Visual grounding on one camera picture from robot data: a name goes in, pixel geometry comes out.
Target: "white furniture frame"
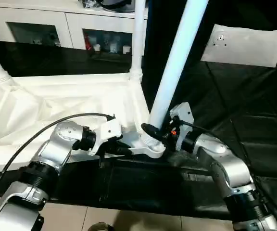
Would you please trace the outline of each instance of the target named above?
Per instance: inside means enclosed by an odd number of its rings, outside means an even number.
[[[165,148],[144,133],[140,125],[149,120],[158,128],[162,126],[207,3],[208,0],[188,0],[150,117],[140,85],[145,0],[136,1],[129,73],[12,78],[0,65],[0,170],[34,131],[74,112],[115,114],[123,125],[123,142],[132,147],[132,152],[159,158]],[[89,118],[78,123],[94,128],[101,121]],[[49,135],[50,131],[43,133],[25,148],[10,170],[26,165]],[[76,151],[70,162],[88,159],[91,157],[86,153]]]

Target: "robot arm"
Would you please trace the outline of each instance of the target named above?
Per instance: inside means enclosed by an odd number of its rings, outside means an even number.
[[[189,152],[211,173],[231,214],[234,230],[277,231],[277,221],[259,197],[246,164],[218,138],[195,134],[190,126],[180,123],[194,121],[188,103],[174,107],[170,116],[173,120],[165,132],[148,124],[142,128],[165,146]]]
[[[116,119],[94,131],[72,121],[57,124],[50,139],[42,144],[19,180],[13,182],[0,199],[0,231],[41,230],[44,219],[39,211],[55,190],[71,151],[82,149],[94,155],[103,143],[121,136],[121,126]],[[120,148],[114,147],[113,150],[121,152]]]

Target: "black cable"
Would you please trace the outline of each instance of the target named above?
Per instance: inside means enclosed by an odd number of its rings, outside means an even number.
[[[209,134],[213,135],[214,137],[216,137],[217,139],[219,139],[221,142],[223,142],[222,139],[220,139],[214,132],[212,132],[212,131],[210,131],[210,130],[208,130],[208,129],[205,129],[205,128],[203,128],[203,127],[200,127],[200,126],[197,126],[197,125],[188,123],[188,122],[183,121],[183,120],[179,120],[179,123],[184,124],[184,125],[188,125],[188,126],[190,126],[190,127],[192,127],[192,128],[199,129],[200,131],[202,131],[202,132],[204,132],[204,133],[209,133]],[[268,199],[268,201],[271,203],[271,205],[272,205],[272,206],[276,209],[276,211],[277,211],[277,204],[274,202],[274,200],[271,198],[271,196],[265,191],[265,189],[262,187],[261,183],[256,179],[256,176],[255,176],[253,173],[251,173],[251,176],[252,176],[252,178],[253,178],[253,180],[254,180],[254,183],[256,184],[257,189],[258,189],[258,191],[260,192],[261,196],[262,196],[262,197],[266,197],[266,198]],[[271,213],[272,213],[275,217],[277,217],[277,213],[274,212],[274,209],[273,209],[273,208],[271,208],[270,206],[267,206],[267,208],[271,211]]]
[[[111,115],[106,115],[106,114],[101,114],[101,113],[80,113],[80,114],[75,114],[75,115],[70,115],[70,116],[66,116],[64,118],[61,118],[59,120],[54,121],[53,123],[45,126],[43,129],[41,129],[39,132],[37,132],[34,136],[32,136],[28,141],[26,141],[16,152],[15,154],[10,158],[10,160],[7,162],[7,164],[5,165],[5,167],[3,168],[1,174],[0,174],[0,181],[3,179],[7,169],[9,168],[9,166],[12,164],[12,162],[15,160],[15,158],[20,154],[20,152],[27,146],[30,144],[30,142],[32,142],[37,136],[39,136],[42,132],[44,132],[45,130],[49,129],[50,127],[71,119],[71,118],[75,118],[75,117],[81,117],[81,116],[102,116],[102,117],[106,117],[107,120],[111,120],[114,117]]]

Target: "tile floor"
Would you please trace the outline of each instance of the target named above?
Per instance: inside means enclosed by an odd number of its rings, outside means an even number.
[[[233,231],[231,221],[47,203],[41,231],[88,231],[98,222],[116,231]]]

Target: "black table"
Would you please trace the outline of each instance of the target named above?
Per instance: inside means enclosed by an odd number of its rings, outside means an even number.
[[[149,108],[163,63],[146,57],[143,91]],[[0,42],[0,61],[14,77],[119,73],[129,62],[92,60],[85,51]],[[247,160],[277,204],[277,69],[189,61],[171,106],[189,102],[195,124],[212,129]],[[0,196],[18,178],[9,171]],[[184,152],[67,164],[53,202],[192,217],[229,219],[208,172]]]

